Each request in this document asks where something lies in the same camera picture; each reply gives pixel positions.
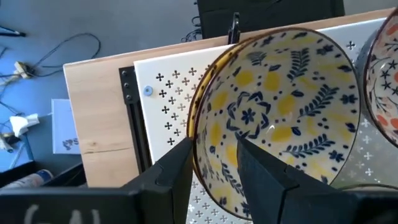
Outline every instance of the black metal bracket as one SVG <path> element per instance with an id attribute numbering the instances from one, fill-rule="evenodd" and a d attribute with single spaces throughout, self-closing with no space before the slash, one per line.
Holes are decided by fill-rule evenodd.
<path id="1" fill-rule="evenodd" d="M 239 30 L 239 13 L 234 12 L 232 18 L 232 24 L 228 31 L 228 44 L 237 44 L 241 36 L 241 31 Z"/>
<path id="2" fill-rule="evenodd" d="M 119 68 L 124 103 L 140 174 L 152 165 L 134 66 Z"/>

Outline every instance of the perforated metal sheet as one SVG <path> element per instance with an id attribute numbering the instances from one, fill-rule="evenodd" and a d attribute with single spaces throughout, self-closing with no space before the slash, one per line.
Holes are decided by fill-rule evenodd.
<path id="1" fill-rule="evenodd" d="M 384 19 L 319 30 L 334 39 L 354 61 L 367 38 Z M 150 155 L 161 158 L 185 136 L 190 101 L 209 64 L 229 46 L 134 62 Z M 150 96 L 144 89 L 151 87 Z M 354 148 L 333 186 L 383 183 L 398 186 L 398 149 L 362 116 Z M 187 223 L 251 223 L 218 207 L 193 175 Z"/>

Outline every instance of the blue leaf pattern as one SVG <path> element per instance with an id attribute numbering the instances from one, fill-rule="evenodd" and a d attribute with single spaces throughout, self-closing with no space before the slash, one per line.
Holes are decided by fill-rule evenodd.
<path id="1" fill-rule="evenodd" d="M 268 69 L 268 71 L 273 72 L 276 71 L 280 68 L 281 65 L 271 65 Z"/>
<path id="2" fill-rule="evenodd" d="M 238 100 L 236 101 L 236 106 L 239 107 L 241 105 L 242 99 L 246 96 L 250 96 L 250 93 L 245 92 L 245 91 L 241 92 L 241 94 L 239 94 L 239 96 L 238 96 Z"/>
<path id="3" fill-rule="evenodd" d="M 305 37 L 308 33 L 307 32 L 299 32 L 298 34 L 294 35 L 292 40 L 297 39 L 299 37 Z"/>
<path id="4" fill-rule="evenodd" d="M 295 97 L 303 97 L 304 96 L 304 93 L 301 91 L 298 91 L 298 90 L 294 90 L 291 94 L 292 94 L 292 96 L 295 96 Z"/>
<path id="5" fill-rule="evenodd" d="M 302 116 L 316 116 L 317 114 L 320 114 L 320 110 L 325 109 L 326 106 L 330 104 L 330 101 L 334 98 L 333 95 L 335 95 L 338 90 L 338 87 L 330 88 L 328 85 L 324 84 L 320 88 L 315 99 L 313 99 L 307 106 L 300 109 L 299 118 Z"/>
<path id="6" fill-rule="evenodd" d="M 292 82 L 295 78 L 301 77 L 308 71 L 307 66 L 310 62 L 309 49 L 293 50 L 290 53 L 290 57 L 292 58 L 292 67 L 289 74 L 287 74 L 287 78 Z"/>
<path id="7" fill-rule="evenodd" d="M 257 98 L 258 100 L 262 100 L 262 93 L 261 93 L 260 91 L 253 93 L 253 94 L 249 97 L 248 101 L 251 101 L 251 100 L 256 99 L 256 98 Z"/>
<path id="8" fill-rule="evenodd" d="M 265 52 L 251 52 L 246 57 L 251 61 L 251 65 L 256 66 L 261 65 L 266 56 Z"/>
<path id="9" fill-rule="evenodd" d="M 265 38 L 265 39 L 262 41 L 261 47 L 263 47 L 263 46 L 265 46 L 265 45 L 269 45 L 273 39 L 274 39 L 273 36 L 271 36 L 271 35 L 268 36 L 267 38 Z"/>
<path id="10" fill-rule="evenodd" d="M 228 129 L 230 131 L 238 131 L 239 130 L 238 127 L 231 125 L 231 118 L 228 118 L 228 121 L 226 122 L 226 129 Z"/>
<path id="11" fill-rule="evenodd" d="M 351 94 L 350 96 L 343 94 L 343 96 L 340 98 L 341 102 L 343 102 L 343 104 L 354 104 L 356 100 L 358 100 L 358 98 L 354 95 Z"/>
<path id="12" fill-rule="evenodd" d="M 238 183 L 238 181 L 231 175 L 231 172 L 228 169 L 228 165 L 223 163 L 222 161 L 221 161 L 221 173 L 224 176 L 225 181 L 229 182 L 232 188 L 235 189 L 235 191 L 238 194 L 241 194 L 244 197 L 242 185 Z"/>
<path id="13" fill-rule="evenodd" d="M 314 140 L 304 145 L 299 146 L 287 146 L 286 150 L 283 152 L 290 153 L 296 158 L 306 158 L 307 156 L 312 156 L 314 154 L 319 154 L 320 151 L 324 151 L 325 148 L 334 145 L 336 142 L 329 140 L 326 134 L 319 135 Z"/>
<path id="14" fill-rule="evenodd" d="M 261 113 L 261 117 L 262 117 L 262 126 L 261 126 L 261 129 L 264 129 L 264 128 L 268 127 L 268 125 L 269 125 L 269 120 L 268 120 L 267 115 L 265 115 L 264 113 Z"/>
<path id="15" fill-rule="evenodd" d="M 356 132 L 356 128 L 355 128 L 355 125 L 353 123 L 346 123 L 346 126 L 347 126 L 349 132 L 351 132 L 351 133 L 355 133 Z"/>
<path id="16" fill-rule="evenodd" d="M 242 67 L 239 66 L 238 68 L 235 69 L 235 71 L 232 73 L 232 76 L 235 77 L 240 71 L 241 71 Z"/>
<path id="17" fill-rule="evenodd" d="M 353 69 L 348 65 L 339 66 L 338 69 L 342 70 L 343 72 L 352 72 Z"/>
<path id="18" fill-rule="evenodd" d="M 336 162 L 344 161 L 343 153 L 338 153 L 336 150 L 329 152 L 329 159 L 335 160 Z"/>
<path id="19" fill-rule="evenodd" d="M 328 52 L 333 51 L 333 45 L 326 44 L 322 48 L 317 49 L 317 55 L 326 55 Z"/>
<path id="20" fill-rule="evenodd" d="M 299 127 L 292 127 L 292 132 L 293 134 L 300 136 L 301 135 L 301 131 L 299 130 Z"/>
<path id="21" fill-rule="evenodd" d="M 249 139 L 257 139 L 260 134 L 260 125 L 257 124 L 256 132 L 248 136 Z"/>
<path id="22" fill-rule="evenodd" d="M 249 205 L 245 202 L 242 202 L 241 205 L 242 205 L 242 212 L 245 214 L 246 218 L 248 218 L 250 216 Z"/>

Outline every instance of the black clamp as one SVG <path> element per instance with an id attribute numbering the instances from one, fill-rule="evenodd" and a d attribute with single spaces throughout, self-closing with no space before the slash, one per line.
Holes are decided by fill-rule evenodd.
<path id="1" fill-rule="evenodd" d="M 232 24 L 228 31 L 228 44 L 237 44 L 241 36 L 241 31 L 239 30 L 239 13 L 234 12 L 232 18 Z"/>

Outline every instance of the blue object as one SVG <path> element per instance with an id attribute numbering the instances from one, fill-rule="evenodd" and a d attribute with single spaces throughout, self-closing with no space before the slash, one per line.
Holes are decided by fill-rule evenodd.
<path id="1" fill-rule="evenodd" d="M 144 95 L 146 96 L 151 96 L 151 94 L 154 92 L 154 89 L 151 86 L 145 86 L 144 88 Z"/>

